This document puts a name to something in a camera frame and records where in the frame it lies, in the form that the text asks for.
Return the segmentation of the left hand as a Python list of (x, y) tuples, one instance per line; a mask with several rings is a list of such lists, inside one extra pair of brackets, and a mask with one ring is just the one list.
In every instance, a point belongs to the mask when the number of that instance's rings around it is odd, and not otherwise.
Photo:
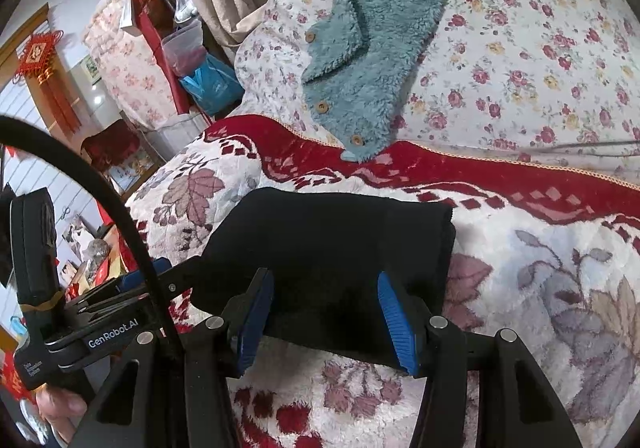
[(43, 385), (36, 393), (36, 403), (40, 416), (50, 424), (56, 437), (68, 445), (87, 411), (84, 398), (65, 388)]

